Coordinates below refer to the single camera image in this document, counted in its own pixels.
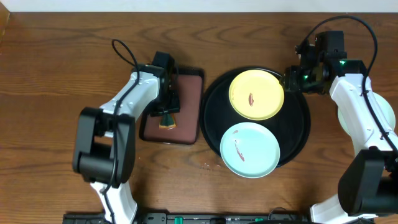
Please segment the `green and orange sponge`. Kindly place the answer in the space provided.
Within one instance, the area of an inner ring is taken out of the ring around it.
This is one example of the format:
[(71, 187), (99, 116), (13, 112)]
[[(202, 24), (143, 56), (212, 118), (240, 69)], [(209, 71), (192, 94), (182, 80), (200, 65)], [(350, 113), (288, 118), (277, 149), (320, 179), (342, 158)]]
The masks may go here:
[(159, 123), (160, 129), (173, 129), (177, 126), (173, 114), (164, 114)]

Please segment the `yellow plate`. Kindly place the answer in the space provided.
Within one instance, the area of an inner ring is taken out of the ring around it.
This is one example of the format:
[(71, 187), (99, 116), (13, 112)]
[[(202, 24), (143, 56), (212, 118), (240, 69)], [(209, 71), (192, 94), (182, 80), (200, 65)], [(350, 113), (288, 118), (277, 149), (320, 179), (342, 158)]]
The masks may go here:
[(279, 80), (260, 69), (238, 74), (228, 90), (229, 102), (242, 117), (261, 121), (276, 115), (284, 104), (285, 93)]

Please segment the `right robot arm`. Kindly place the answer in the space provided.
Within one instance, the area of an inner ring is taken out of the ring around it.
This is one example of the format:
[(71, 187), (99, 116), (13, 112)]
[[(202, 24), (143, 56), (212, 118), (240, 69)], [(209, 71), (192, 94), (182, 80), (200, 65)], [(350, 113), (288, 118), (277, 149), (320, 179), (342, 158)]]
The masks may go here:
[(298, 66), (286, 69), (287, 91), (329, 94), (346, 123), (355, 158), (338, 182), (336, 195), (310, 207), (314, 223), (352, 223), (397, 213), (397, 134), (374, 96), (370, 71), (348, 59), (342, 31), (316, 35), (296, 46)]

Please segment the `light blue plate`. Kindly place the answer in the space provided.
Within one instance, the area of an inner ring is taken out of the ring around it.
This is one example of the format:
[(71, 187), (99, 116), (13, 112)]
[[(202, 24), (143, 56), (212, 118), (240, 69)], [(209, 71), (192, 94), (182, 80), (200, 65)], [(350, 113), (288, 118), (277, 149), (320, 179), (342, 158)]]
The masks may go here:
[(220, 154), (229, 170), (248, 179), (270, 174), (278, 165), (280, 146), (276, 137), (257, 123), (230, 127), (221, 138)]
[[(377, 93), (374, 93), (374, 97), (375, 97), (378, 105), (382, 109), (382, 112), (383, 112), (387, 122), (389, 123), (389, 126), (392, 129), (395, 129), (395, 127), (396, 127), (396, 117), (395, 117), (394, 110), (392, 109), (392, 106), (381, 95), (378, 95)], [(345, 131), (345, 133), (347, 135), (350, 135), (350, 133), (348, 131), (348, 127), (347, 127), (347, 125), (345, 123), (345, 119), (344, 119), (340, 109), (337, 109), (337, 115), (338, 115), (338, 121), (340, 122), (341, 127), (343, 128), (343, 130)]]

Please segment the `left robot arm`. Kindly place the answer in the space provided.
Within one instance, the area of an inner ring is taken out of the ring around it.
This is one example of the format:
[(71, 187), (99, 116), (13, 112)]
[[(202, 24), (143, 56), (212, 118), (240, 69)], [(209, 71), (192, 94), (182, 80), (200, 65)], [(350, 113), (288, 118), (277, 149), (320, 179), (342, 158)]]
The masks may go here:
[(132, 223), (137, 212), (129, 185), (136, 157), (136, 119), (149, 110), (176, 113), (175, 65), (138, 65), (118, 94), (99, 108), (83, 108), (72, 167), (98, 194), (106, 223)]

